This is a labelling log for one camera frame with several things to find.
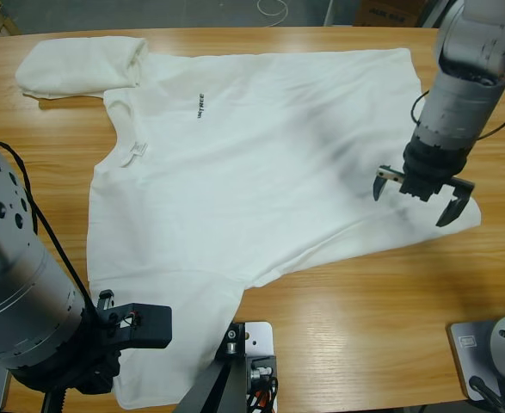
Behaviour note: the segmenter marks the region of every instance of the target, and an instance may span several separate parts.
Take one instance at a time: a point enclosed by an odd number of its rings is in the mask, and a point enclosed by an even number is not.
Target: shirt logo
[[[202,112],[204,112],[204,94],[199,95],[199,113],[197,114],[197,119],[202,117]]]

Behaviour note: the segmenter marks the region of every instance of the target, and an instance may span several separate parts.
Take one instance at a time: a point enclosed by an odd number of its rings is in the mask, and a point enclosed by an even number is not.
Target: black clamp
[[[407,176],[403,172],[398,172],[391,169],[389,166],[381,165],[377,171],[376,178],[374,178],[373,183],[373,197],[374,200],[379,200],[382,190],[384,189],[388,181],[394,181],[399,184],[403,184]],[[441,213],[436,226],[442,227],[451,224],[455,219],[457,219],[460,214],[465,210],[468,201],[470,200],[471,193],[474,190],[474,183],[465,181],[464,179],[451,178],[445,182],[445,185],[453,187],[454,200],[450,200],[447,207]],[[402,193],[408,193],[406,190],[400,189]]]

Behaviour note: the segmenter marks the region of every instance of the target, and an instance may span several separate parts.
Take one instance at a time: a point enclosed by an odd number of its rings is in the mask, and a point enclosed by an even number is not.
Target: white cable
[[[278,3],[280,3],[283,6],[283,8],[281,10],[279,10],[277,13],[268,13],[267,11],[262,9],[262,6],[260,5],[262,3],[262,1],[263,0],[258,0],[258,3],[256,3],[256,7],[258,8],[258,11],[260,13],[262,13],[263,15],[266,15],[268,17],[273,17],[276,15],[281,15],[282,13],[285,14],[278,22],[275,22],[273,24],[269,24],[266,26],[266,28],[272,28],[273,26],[277,26],[278,24],[281,24],[288,16],[288,4],[290,4],[290,0],[288,0],[288,3],[285,3],[283,0],[276,0]]]

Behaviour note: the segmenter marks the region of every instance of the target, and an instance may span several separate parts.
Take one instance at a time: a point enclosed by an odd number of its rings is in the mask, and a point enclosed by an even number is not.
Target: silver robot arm
[[[454,176],[465,167],[505,90],[505,0],[456,2],[441,25],[434,54],[440,69],[405,147],[403,173],[381,166],[373,195],[379,198],[387,180],[424,201],[444,184],[453,186],[457,199],[437,223],[444,226],[470,199],[473,183]]]

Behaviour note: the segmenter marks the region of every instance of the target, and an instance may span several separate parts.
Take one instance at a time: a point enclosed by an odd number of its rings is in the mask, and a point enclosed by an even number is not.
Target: wooden table
[[[99,99],[38,102],[21,95],[14,74],[39,40],[104,34],[142,36],[153,52],[185,56],[408,47],[424,89],[436,69],[429,29],[153,29],[0,39],[0,140],[26,160],[34,197],[82,275],[92,169],[113,146],[114,129]],[[505,95],[488,127],[504,120]],[[274,327],[280,412],[463,398],[446,326],[505,315],[505,129],[476,147],[463,176],[477,184],[482,226],[246,292],[237,320],[268,320]],[[40,403],[39,393],[12,382],[6,411],[34,413]],[[113,395],[71,391],[65,411],[121,409]]]

